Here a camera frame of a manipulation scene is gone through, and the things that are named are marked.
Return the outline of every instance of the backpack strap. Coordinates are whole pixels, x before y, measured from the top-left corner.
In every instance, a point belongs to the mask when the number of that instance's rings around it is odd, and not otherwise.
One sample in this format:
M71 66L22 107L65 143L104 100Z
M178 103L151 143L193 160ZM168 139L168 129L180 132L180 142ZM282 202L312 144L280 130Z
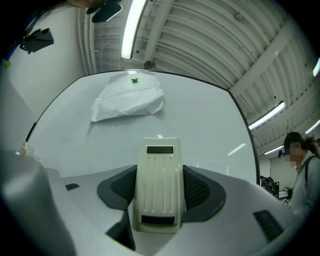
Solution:
M313 155L313 156L309 157L308 160L305 162L304 178L305 178L305 184L307 187L308 187L308 164L312 158L316 158L316 156Z

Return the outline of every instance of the ceiling beam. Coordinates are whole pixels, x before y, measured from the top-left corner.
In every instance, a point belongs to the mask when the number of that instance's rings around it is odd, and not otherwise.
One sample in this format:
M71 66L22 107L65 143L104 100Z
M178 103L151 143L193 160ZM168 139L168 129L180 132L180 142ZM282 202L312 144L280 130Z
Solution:
M239 96L269 67L277 55L289 42L295 31L296 24L288 18L267 49L261 54L249 70L232 86L230 92L234 97Z
M174 2L175 0L166 0L161 2L146 45L144 62L153 60L162 29Z
M300 125L295 127L294 130L290 130L289 132L298 132L303 136L306 130L308 130L312 125L314 125L319 120L319 114L320 114L320 111L318 110L315 113L313 113L311 116L309 116L306 120L304 120ZM273 150L284 143L286 136L287 134L284 134L280 138L277 138L276 140L268 143L267 145L262 146L260 149L263 152Z
M257 136L266 132L267 130L271 129L276 125L277 122L281 122L291 115L293 115L298 109L303 107L305 104L310 103L310 98L315 97L316 95L320 94L320 81L318 78L312 83L312 86L297 100L295 101L289 108L284 110L283 112L277 114L276 117L267 121L261 127L258 127L251 131L252 135Z

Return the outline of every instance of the brown hair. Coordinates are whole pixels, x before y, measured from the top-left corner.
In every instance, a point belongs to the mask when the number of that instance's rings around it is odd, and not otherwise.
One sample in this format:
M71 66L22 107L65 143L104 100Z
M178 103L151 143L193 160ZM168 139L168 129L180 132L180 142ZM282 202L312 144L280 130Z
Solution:
M310 136L304 139L307 148L317 157L319 158L318 146L315 140L315 137Z

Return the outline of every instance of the gray shirt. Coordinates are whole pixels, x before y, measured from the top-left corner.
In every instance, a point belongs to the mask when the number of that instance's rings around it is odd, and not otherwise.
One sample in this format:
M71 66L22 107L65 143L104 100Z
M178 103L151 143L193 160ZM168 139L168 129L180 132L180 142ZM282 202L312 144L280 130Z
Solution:
M301 164L297 167L297 174L293 186L292 200L290 208L299 218L308 216L318 200L320 193L320 159L314 157L308 164L307 184L306 184L306 161L313 154L308 151Z

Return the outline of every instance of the tube light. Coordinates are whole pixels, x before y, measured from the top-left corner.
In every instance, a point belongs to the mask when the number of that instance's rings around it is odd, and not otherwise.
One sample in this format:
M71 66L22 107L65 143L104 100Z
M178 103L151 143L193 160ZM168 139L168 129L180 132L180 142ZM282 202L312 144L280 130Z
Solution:
M268 155L268 154L271 154L271 153L273 153L273 152L275 152L275 151L278 151L278 150L280 150L282 147L283 147L283 145L282 145L282 146L278 146L278 147L275 148L275 149L272 149L272 150L270 150L270 151L268 151L268 152L265 152L264 155Z
M132 1L122 39L121 57L124 59L131 59L137 29L146 3L147 0Z
M252 130L256 128L257 126L263 124L265 121L269 120L272 118L274 115L279 113L281 110L285 108L286 104L281 101L278 105L276 105L273 109L271 109L268 113L266 113L263 117L255 121L254 123L249 125L249 129Z
M316 63L313 69L313 76L315 77L320 71L320 57L318 58L318 62Z
M319 119L314 125L312 125L312 126L305 132L305 134L308 134L308 133L312 132L319 124L320 124L320 119Z
M231 156L232 154L236 153L238 150L242 149L246 144L242 143L240 146L236 147L234 150L232 150L228 156Z

